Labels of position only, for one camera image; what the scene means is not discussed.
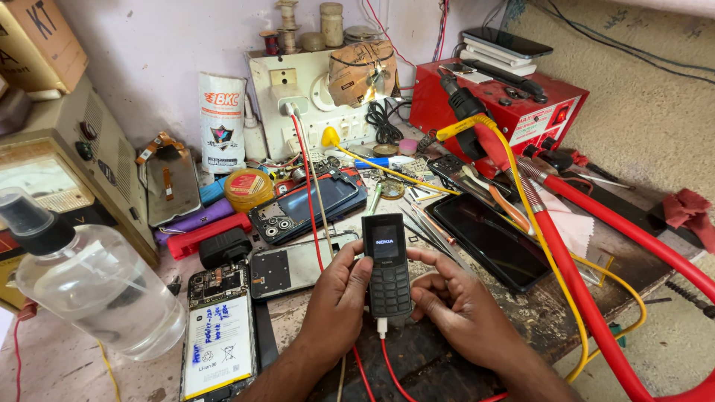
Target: phone battery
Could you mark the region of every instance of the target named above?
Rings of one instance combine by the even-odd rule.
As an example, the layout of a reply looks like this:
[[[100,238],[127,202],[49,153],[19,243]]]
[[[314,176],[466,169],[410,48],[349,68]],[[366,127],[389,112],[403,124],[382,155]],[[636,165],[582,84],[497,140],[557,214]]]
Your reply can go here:
[[[249,297],[189,312],[183,401],[254,375]]]

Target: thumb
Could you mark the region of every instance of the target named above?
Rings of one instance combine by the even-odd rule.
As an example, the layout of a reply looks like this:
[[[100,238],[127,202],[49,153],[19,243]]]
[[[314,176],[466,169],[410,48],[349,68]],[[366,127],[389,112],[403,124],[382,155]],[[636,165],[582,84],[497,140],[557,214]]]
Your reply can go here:
[[[452,310],[442,303],[436,294],[425,288],[412,288],[410,293],[415,304],[437,325],[440,329],[447,325]]]
[[[373,259],[370,257],[360,258],[355,263],[355,266],[350,271],[350,277],[347,278],[345,286],[345,294],[340,299],[343,303],[356,303],[363,307],[365,304],[365,292],[370,284],[370,275],[373,273]]]

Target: hand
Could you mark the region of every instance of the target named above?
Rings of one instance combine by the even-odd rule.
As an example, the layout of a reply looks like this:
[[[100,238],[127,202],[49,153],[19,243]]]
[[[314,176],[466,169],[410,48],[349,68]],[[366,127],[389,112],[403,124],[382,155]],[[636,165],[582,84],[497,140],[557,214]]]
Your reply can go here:
[[[294,342],[308,353],[306,358],[314,359],[325,372],[350,350],[363,326],[373,259],[365,257],[354,262],[362,252],[362,240],[349,242],[320,274]]]
[[[459,354],[494,371],[530,350],[479,277],[436,251],[408,247],[407,256],[437,268],[413,281],[413,320],[427,315]]]

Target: keypad button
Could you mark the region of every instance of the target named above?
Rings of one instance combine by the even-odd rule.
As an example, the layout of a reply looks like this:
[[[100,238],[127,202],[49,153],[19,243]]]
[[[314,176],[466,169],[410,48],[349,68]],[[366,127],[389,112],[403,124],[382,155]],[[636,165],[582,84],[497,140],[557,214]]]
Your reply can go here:
[[[395,271],[393,270],[383,270],[383,279],[385,282],[395,280]]]

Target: white usb connector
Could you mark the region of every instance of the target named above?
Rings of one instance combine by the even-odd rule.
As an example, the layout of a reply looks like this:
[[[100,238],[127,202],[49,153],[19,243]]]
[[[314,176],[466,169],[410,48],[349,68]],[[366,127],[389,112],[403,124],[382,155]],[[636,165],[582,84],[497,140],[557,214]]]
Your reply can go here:
[[[385,334],[388,333],[388,319],[386,317],[378,318],[378,333],[380,339],[385,339]]]

